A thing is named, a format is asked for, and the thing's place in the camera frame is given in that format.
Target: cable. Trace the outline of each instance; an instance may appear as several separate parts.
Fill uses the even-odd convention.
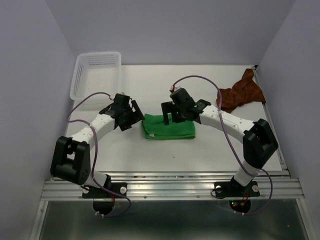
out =
[[[175,90],[175,87],[176,87],[176,84],[177,84],[177,83],[179,83],[180,81],[182,81],[182,80],[184,80],[184,79],[188,79],[188,78],[200,78],[200,79],[203,79],[203,80],[208,81],[209,83],[211,83],[212,85],[215,86],[215,88],[217,89],[218,94],[219,94],[219,100],[220,100],[220,101],[219,101],[219,105],[218,105],[219,118],[220,118],[220,122],[221,122],[221,126],[222,126],[222,131],[223,131],[223,133],[224,133],[224,136],[225,136],[225,138],[226,138],[226,141],[228,142],[228,144],[229,144],[229,146],[230,146],[230,148],[231,148],[231,150],[232,150],[232,152],[233,152],[233,155],[235,156],[235,159],[236,159],[236,161],[239,163],[239,165],[240,165],[240,167],[242,168],[242,170],[243,170],[246,174],[248,174],[249,176],[255,178],[256,175],[253,175],[253,174],[249,173],[249,172],[247,171],[247,169],[245,168],[245,166],[242,164],[242,162],[241,162],[238,154],[236,153],[236,150],[235,150],[234,146],[232,145],[232,143],[231,143],[231,141],[230,141],[230,138],[229,138],[229,135],[228,135],[228,132],[227,132],[225,123],[224,123],[224,119],[223,119],[222,113],[221,113],[222,94],[221,94],[221,91],[220,91],[219,87],[218,87],[213,81],[211,81],[210,79],[208,79],[208,78],[206,78],[206,77],[204,77],[204,76],[189,75],[189,76],[185,76],[185,77],[182,77],[182,78],[180,78],[179,80],[177,80],[177,81],[172,85],[172,87],[173,87],[172,90],[173,90],[173,91]],[[263,209],[265,209],[265,208],[269,205],[270,200],[271,200],[271,198],[272,198],[272,194],[273,194],[273,182],[272,182],[271,176],[270,176],[269,173],[268,173],[266,170],[264,170],[263,168],[261,169],[261,171],[265,172],[265,174],[267,175],[267,177],[268,177],[269,180],[270,180],[270,195],[269,195],[269,198],[268,198],[266,204],[265,204],[262,208],[260,208],[259,210],[253,211],[253,212],[244,213],[244,215],[253,215],[253,214],[259,213],[260,211],[262,211]]]
[[[95,128],[93,126],[91,126],[91,124],[88,122],[88,121],[85,121],[85,120],[82,120],[82,119],[75,119],[75,120],[69,120],[71,114],[81,105],[83,104],[87,99],[91,98],[92,96],[94,95],[98,95],[98,94],[104,94],[104,95],[107,95],[109,96],[109,99],[112,100],[110,94],[106,93],[106,92],[102,92],[102,91],[99,91],[99,92],[95,92],[95,93],[92,93],[90,94],[89,96],[87,96],[85,99],[83,99],[81,102],[79,102],[71,111],[70,113],[68,114],[68,116],[66,117],[66,122],[67,123],[76,123],[76,122],[79,122],[79,123],[84,123],[86,125],[88,125],[91,130],[92,130],[92,133],[93,133],[93,139],[94,139],[94,158],[93,158],[93,165],[92,165],[92,170],[91,170],[91,177],[92,177],[92,180],[94,181],[94,183],[96,185],[98,185],[98,187],[100,189],[102,189],[103,191],[105,191],[106,193],[108,194],[111,194],[111,195],[114,195],[114,196],[117,196],[119,198],[123,198],[123,199],[126,199],[128,200],[129,202],[129,206],[122,212],[119,212],[117,214],[113,214],[113,215],[103,215],[103,214],[100,214],[98,212],[96,212],[96,214],[99,214],[101,217],[103,218],[110,218],[110,217],[117,217],[119,215],[122,215],[124,214],[126,211],[129,210],[129,208],[131,207],[132,205],[132,202],[131,200],[127,197],[127,196],[123,196],[121,194],[118,194],[116,192],[113,192],[113,191],[110,191],[109,189],[106,189],[105,187],[103,187],[100,183],[97,182],[97,180],[95,179],[95,167],[96,167],[96,163],[97,163],[97,158],[98,158],[98,137],[97,137],[97,132],[95,130]]]

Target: white table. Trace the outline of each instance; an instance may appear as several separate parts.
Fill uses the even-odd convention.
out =
[[[201,75],[213,80],[220,88],[231,88],[241,79],[243,65],[125,65],[122,66],[121,92],[137,101],[142,112],[161,115],[161,103],[168,102],[171,85],[187,75]],[[186,88],[195,101],[204,99],[215,104],[217,90],[210,83],[186,79],[178,84]],[[71,119],[91,122],[104,105],[86,104],[76,110]],[[260,102],[237,107],[232,114],[253,121],[267,119]],[[67,136],[78,132],[84,125],[71,123]],[[121,132],[119,128],[102,138],[96,170],[104,172],[235,172],[239,165],[222,132],[195,123],[196,138],[192,140],[145,139],[141,123]],[[235,150],[243,160],[243,145],[231,138]],[[280,159],[275,152],[264,167],[267,171],[281,171]]]

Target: white plastic laundry basket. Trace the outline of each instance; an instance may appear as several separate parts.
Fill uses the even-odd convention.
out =
[[[96,92],[106,92],[112,97],[119,91],[121,54],[119,52],[91,52],[76,58],[70,98],[83,100]],[[90,100],[104,100],[108,96],[97,94]]]

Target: crumpled brown cloth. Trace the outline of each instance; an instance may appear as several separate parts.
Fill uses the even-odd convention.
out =
[[[260,87],[253,81],[254,71],[250,68],[244,71],[244,74],[232,88],[221,89],[222,106],[221,109],[231,113],[238,106],[251,102],[266,103],[266,99]],[[219,106],[220,98],[217,94],[216,104]]]

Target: folded green cloth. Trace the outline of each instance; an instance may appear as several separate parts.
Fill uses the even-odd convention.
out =
[[[193,121],[174,123],[171,114],[169,114],[169,125],[165,125],[162,115],[145,114],[144,117],[141,127],[146,139],[172,140],[194,139],[196,137],[196,128]]]

